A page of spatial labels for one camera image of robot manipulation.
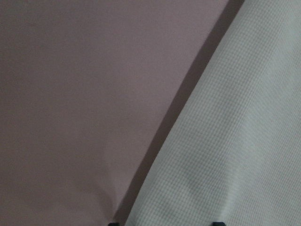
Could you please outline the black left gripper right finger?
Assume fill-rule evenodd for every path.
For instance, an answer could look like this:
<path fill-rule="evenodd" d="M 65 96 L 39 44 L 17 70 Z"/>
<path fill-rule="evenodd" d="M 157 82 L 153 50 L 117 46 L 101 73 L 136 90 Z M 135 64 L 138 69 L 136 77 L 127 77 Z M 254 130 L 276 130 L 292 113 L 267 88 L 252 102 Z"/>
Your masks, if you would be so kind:
<path fill-rule="evenodd" d="M 213 226 L 226 226 L 224 222 L 213 222 Z"/>

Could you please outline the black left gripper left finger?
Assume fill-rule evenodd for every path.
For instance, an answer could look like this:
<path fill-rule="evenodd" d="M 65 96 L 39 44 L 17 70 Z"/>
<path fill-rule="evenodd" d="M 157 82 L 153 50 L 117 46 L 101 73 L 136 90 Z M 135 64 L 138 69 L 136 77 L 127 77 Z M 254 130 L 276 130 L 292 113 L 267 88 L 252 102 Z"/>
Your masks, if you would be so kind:
<path fill-rule="evenodd" d="M 112 222 L 112 223 L 109 223 L 109 226 L 119 226 L 119 223 L 118 222 Z"/>

